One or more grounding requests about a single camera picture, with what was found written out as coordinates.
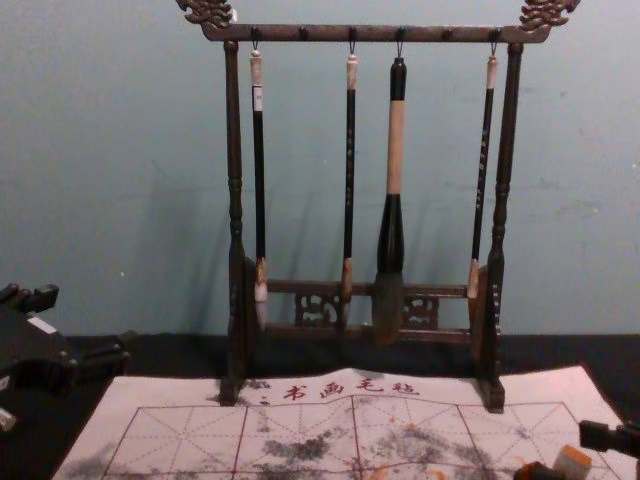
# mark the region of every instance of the gray wall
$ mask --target gray wall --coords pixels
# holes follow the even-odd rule
[[[509,24],[520,6],[234,4],[244,22],[398,24]],[[548,43],[525,50],[505,240],[507,333],[640,332],[639,22],[639,2],[585,0]],[[261,49],[270,274],[337,279],[347,48]],[[375,275],[394,49],[357,48],[358,281]],[[244,240],[253,254],[248,54],[245,45]],[[407,280],[466,282],[487,54],[486,46],[405,46]],[[504,48],[499,59],[502,92]],[[58,283],[61,298],[46,318],[63,332],[225,331],[223,61],[222,47],[184,21],[171,0],[0,4],[0,281]],[[272,298],[272,317],[290,317],[290,308]],[[355,315],[368,318],[368,308],[357,304]],[[443,305],[441,323],[463,325],[465,308]]]

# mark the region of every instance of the carved dragon finial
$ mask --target carved dragon finial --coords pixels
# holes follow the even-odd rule
[[[214,28],[228,28],[231,21],[231,5],[227,0],[176,0],[183,12],[191,9],[184,17],[196,25],[211,24]]]
[[[558,27],[569,21],[562,16],[565,10],[573,12],[580,4],[580,0],[525,0],[520,17],[525,32],[534,32],[542,27]]]

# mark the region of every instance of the wooden brush stand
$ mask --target wooden brush stand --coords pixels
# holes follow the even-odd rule
[[[205,37],[221,42],[225,51],[227,98],[227,149],[230,195],[231,247],[229,251],[229,364],[222,380],[220,399],[233,405],[247,375],[259,336],[254,300],[255,263],[242,244],[242,155],[240,141],[240,102],[238,89],[238,43],[251,42],[349,42],[357,41],[507,44],[508,64],[496,177],[496,205],[493,213],[491,251],[486,265],[474,273],[474,291],[469,298],[467,285],[405,285],[404,322],[400,340],[443,342],[469,345],[476,364],[476,378],[483,403],[490,412],[504,407],[504,388],[500,382],[500,306],[504,274],[503,240],[507,220],[507,198],[511,181],[514,138],[518,107],[520,63],[525,44],[540,44],[551,29],[568,21],[580,0],[525,0],[520,25],[513,26],[390,26],[390,25],[242,25],[233,24],[232,7],[227,0],[177,0],[187,12],[186,19],[202,27]],[[338,311],[339,281],[270,280],[270,293],[295,295],[295,324],[268,324],[264,334],[291,338],[344,339],[372,338],[371,327],[331,322],[327,308]],[[352,295],[372,296],[372,283],[353,284]],[[441,298],[467,299],[469,328],[438,328]]]

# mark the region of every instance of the wooden post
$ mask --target wooden post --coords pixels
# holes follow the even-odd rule
[[[509,63],[502,112],[502,132],[498,171],[496,174],[496,206],[493,212],[492,243],[487,260],[487,290],[483,324],[483,341],[478,362],[478,378],[485,406],[490,412],[501,412],[504,407],[504,388],[500,383],[500,306],[504,276],[502,243],[507,222],[507,198],[511,182],[513,147],[520,88],[520,62],[523,45],[509,45]]]
[[[224,42],[227,84],[227,170],[229,175],[229,355],[227,378],[220,385],[220,404],[233,405],[246,375],[244,247],[242,246],[242,150],[238,43]]]

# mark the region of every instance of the calligraphy brush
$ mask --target calligraphy brush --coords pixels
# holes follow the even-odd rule
[[[355,172],[355,132],[356,132],[356,78],[358,58],[351,51],[347,60],[347,173],[344,203],[344,253],[342,282],[340,285],[341,318],[338,328],[344,329],[349,321],[351,291],[353,288],[351,247],[353,240],[353,188]]]
[[[374,283],[373,336],[378,345],[393,343],[402,326],[404,236],[402,231],[402,154],[407,67],[400,49],[391,67],[391,103],[387,152],[387,196],[378,240],[378,273]]]
[[[264,212],[264,141],[262,127],[262,54],[251,52],[251,91],[253,95],[253,155],[256,176],[256,284],[254,296],[258,323],[267,325],[267,261]]]
[[[476,217],[473,224],[473,247],[471,249],[471,266],[469,267],[469,285],[467,297],[478,296],[478,276],[480,256],[480,236],[482,234],[482,211],[484,208],[484,191],[487,179],[487,157],[489,155],[489,139],[491,137],[491,114],[493,112],[493,92],[496,84],[498,61],[495,55],[489,57],[487,63],[487,92],[484,101],[484,120],[482,125],[482,143],[480,146],[480,166],[478,168],[478,189],[476,190]]]

